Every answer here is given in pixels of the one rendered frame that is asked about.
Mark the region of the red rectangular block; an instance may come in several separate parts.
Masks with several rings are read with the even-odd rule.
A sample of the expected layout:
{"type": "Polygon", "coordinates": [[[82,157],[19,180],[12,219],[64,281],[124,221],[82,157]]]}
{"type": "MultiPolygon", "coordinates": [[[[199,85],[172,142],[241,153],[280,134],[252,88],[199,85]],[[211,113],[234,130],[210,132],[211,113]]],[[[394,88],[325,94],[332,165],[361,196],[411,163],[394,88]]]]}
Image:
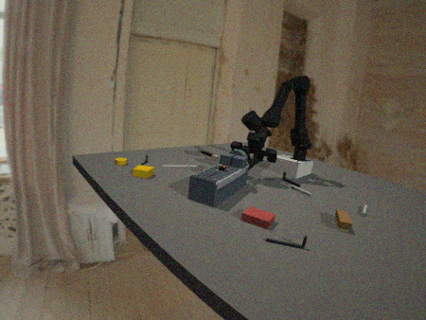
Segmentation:
{"type": "Polygon", "coordinates": [[[268,229],[275,220],[275,214],[250,206],[241,213],[240,220],[248,222],[254,226],[268,229]]]}

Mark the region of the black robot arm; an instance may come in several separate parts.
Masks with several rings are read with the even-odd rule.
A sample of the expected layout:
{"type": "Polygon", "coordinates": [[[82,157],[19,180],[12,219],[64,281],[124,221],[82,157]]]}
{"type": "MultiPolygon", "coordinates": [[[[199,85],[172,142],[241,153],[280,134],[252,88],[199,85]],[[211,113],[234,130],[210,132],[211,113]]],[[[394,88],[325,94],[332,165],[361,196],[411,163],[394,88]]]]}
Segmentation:
{"type": "Polygon", "coordinates": [[[254,131],[248,134],[248,144],[260,144],[259,146],[262,147],[267,136],[273,136],[271,130],[268,128],[276,128],[279,125],[281,111],[292,89],[295,92],[295,125],[291,129],[290,138],[295,149],[291,159],[308,161],[305,160],[305,158],[307,150],[311,149],[311,142],[309,141],[305,122],[307,106],[306,95],[310,90],[310,79],[307,76],[297,76],[292,80],[282,81],[275,100],[273,101],[273,105],[269,110],[265,111],[263,117],[259,117],[254,110],[251,110],[243,116],[241,122],[244,123],[250,131],[254,131]]]}

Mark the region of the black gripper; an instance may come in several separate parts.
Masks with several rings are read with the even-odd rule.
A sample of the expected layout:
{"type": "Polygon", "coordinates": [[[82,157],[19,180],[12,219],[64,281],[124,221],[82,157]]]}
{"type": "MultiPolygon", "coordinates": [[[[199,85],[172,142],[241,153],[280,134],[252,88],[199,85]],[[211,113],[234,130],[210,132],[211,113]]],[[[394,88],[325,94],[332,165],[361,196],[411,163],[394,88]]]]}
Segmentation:
{"type": "Polygon", "coordinates": [[[268,156],[267,160],[268,162],[276,163],[276,150],[266,148],[266,151],[263,151],[262,148],[264,147],[264,142],[262,144],[262,147],[260,147],[260,144],[250,143],[249,146],[242,146],[241,142],[233,141],[231,143],[231,149],[232,151],[234,149],[236,150],[242,150],[247,154],[248,160],[251,159],[250,153],[254,154],[254,157],[249,165],[249,170],[254,167],[258,162],[263,161],[264,156],[268,156]]]}

